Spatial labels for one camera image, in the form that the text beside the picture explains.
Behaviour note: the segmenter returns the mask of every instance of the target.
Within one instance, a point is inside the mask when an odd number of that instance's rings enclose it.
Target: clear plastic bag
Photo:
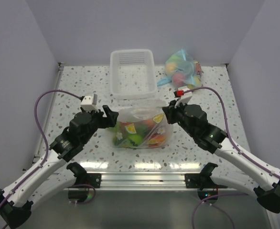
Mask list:
[[[157,83],[158,86],[172,82],[176,88],[187,85],[188,88],[192,89],[202,85],[201,65],[185,50],[179,50],[167,60],[165,73],[167,77],[161,79]]]
[[[173,127],[162,110],[166,103],[153,100],[151,105],[130,107],[119,111],[117,125],[109,128],[115,147],[154,148],[164,146]]]

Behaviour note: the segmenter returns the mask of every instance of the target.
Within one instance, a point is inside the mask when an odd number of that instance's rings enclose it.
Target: plastic basket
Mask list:
[[[141,99],[157,93],[151,50],[114,51],[110,56],[110,91],[116,99]]]

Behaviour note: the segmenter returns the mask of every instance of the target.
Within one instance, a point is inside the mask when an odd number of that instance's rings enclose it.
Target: table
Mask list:
[[[235,97],[226,67],[202,67],[204,86],[216,89],[224,99],[229,129],[234,139],[249,150]],[[165,76],[164,66],[155,67],[156,80]],[[107,104],[118,111],[132,105],[133,100],[116,100],[109,92],[109,66],[65,66],[59,89],[77,95],[96,93],[98,107]],[[174,87],[167,84],[159,87],[160,99],[169,102],[174,99]],[[218,98],[209,90],[196,91],[190,103],[201,105],[207,112],[208,121],[225,129],[224,117]],[[46,135],[51,143],[69,121],[80,111],[80,102],[66,94],[57,93]],[[88,171],[97,172],[199,172],[208,162],[237,171],[232,164],[200,149],[178,125],[173,125],[173,135],[166,147],[154,149],[113,148],[105,130],[98,130],[90,139],[83,152],[74,158]]]

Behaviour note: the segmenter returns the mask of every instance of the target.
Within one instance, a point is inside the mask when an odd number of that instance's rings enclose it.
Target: cable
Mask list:
[[[228,121],[227,121],[227,115],[226,115],[226,110],[225,110],[225,105],[224,105],[224,102],[223,102],[223,99],[221,98],[220,94],[213,88],[211,87],[197,87],[197,88],[194,88],[194,89],[190,89],[190,90],[187,90],[185,92],[183,92],[183,94],[185,93],[188,93],[188,92],[193,92],[193,91],[196,91],[196,90],[200,90],[200,89],[208,89],[212,92],[214,92],[218,99],[220,100],[221,102],[221,106],[222,106],[222,109],[223,109],[223,114],[224,114],[224,120],[225,120],[225,127],[226,127],[226,131],[227,131],[227,135],[228,135],[228,139],[230,141],[230,143],[232,144],[232,146],[243,156],[245,157],[248,161],[250,161],[251,163],[253,163],[254,165],[258,166],[259,168],[261,168],[262,170],[268,172],[269,174],[272,174],[273,176],[277,177],[278,179],[280,179],[280,176],[278,174],[274,174],[272,173],[269,169],[265,168],[264,166],[260,165],[258,162],[256,162],[255,160],[253,160],[252,158],[250,158],[248,155],[246,155],[243,151],[240,150],[240,148],[235,144],[235,141],[232,139],[231,135],[230,135],[230,132],[229,132],[229,127],[228,127]]]
[[[228,197],[228,196],[247,196],[247,194],[245,194],[245,193],[218,194],[218,195],[213,195],[213,196],[209,196],[209,197],[206,197],[206,198],[202,199],[201,202],[199,202],[199,203],[196,205],[196,207],[194,208],[194,210],[193,210],[193,212],[192,212],[192,218],[191,218],[191,221],[192,221],[192,228],[195,229],[195,222],[194,222],[195,213],[196,213],[198,207],[199,207],[203,202],[205,202],[206,200],[212,199],[212,198],[216,198],[216,197]],[[217,207],[217,206],[213,206],[213,207],[215,207],[215,208],[217,208],[218,210],[220,210],[220,211],[222,211],[223,213],[225,213],[225,214],[228,216],[229,220],[231,221],[233,228],[234,228],[234,229],[236,228],[235,225],[234,225],[234,223],[233,223],[232,218],[231,218],[224,210],[222,210],[220,207]]]
[[[88,184],[72,185],[69,188],[73,188],[73,187],[87,187],[87,188],[93,189],[93,196],[90,199],[87,199],[84,202],[80,202],[80,203],[75,202],[76,204],[87,204],[87,203],[91,202],[94,199],[94,197],[96,196],[96,189],[92,185],[88,185]]]
[[[218,207],[218,206],[216,206],[214,204],[209,204],[207,202],[205,202],[205,203],[208,204],[209,206],[214,207],[214,208],[218,209],[219,211],[223,212],[229,218],[229,220],[230,220],[230,222],[232,224],[232,228],[236,229],[234,221],[232,220],[231,216],[227,212],[225,212],[223,209],[221,209],[220,207]]]
[[[43,160],[41,161],[40,165],[42,166],[44,164],[44,162],[47,160],[48,158],[48,154],[49,154],[49,145],[48,145],[48,141],[46,139],[46,136],[43,132],[43,129],[41,128],[41,125],[39,123],[39,120],[38,120],[38,117],[37,117],[37,106],[38,106],[38,103],[39,101],[41,100],[42,97],[44,97],[46,94],[49,94],[49,93],[52,93],[52,92],[62,92],[62,93],[66,93],[66,94],[69,94],[71,96],[74,96],[75,98],[78,98],[78,99],[81,99],[81,97],[73,94],[73,93],[70,93],[70,92],[67,92],[67,91],[63,91],[63,90],[50,90],[50,91],[47,91],[43,94],[41,94],[38,99],[36,100],[36,103],[35,103],[35,107],[34,107],[34,117],[35,117],[35,121],[36,121],[36,124],[37,124],[37,127],[43,137],[43,140],[44,140],[44,143],[45,143],[45,155],[44,155],[44,158]],[[18,184],[16,184],[16,186],[9,192],[9,194],[3,199],[3,201],[0,203],[0,208],[3,206],[3,204],[7,201],[7,199],[9,197],[11,197],[11,195],[20,187],[20,185],[22,185],[31,175],[33,175],[40,167],[36,167],[35,169],[33,169],[32,172],[30,172],[27,176],[25,176]]]

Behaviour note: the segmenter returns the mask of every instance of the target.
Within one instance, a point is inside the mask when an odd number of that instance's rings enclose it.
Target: bag of colorful toys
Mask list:
[[[173,132],[162,111],[166,103],[154,100],[151,104],[119,111],[117,125],[109,129],[115,147],[139,149],[166,145]]]

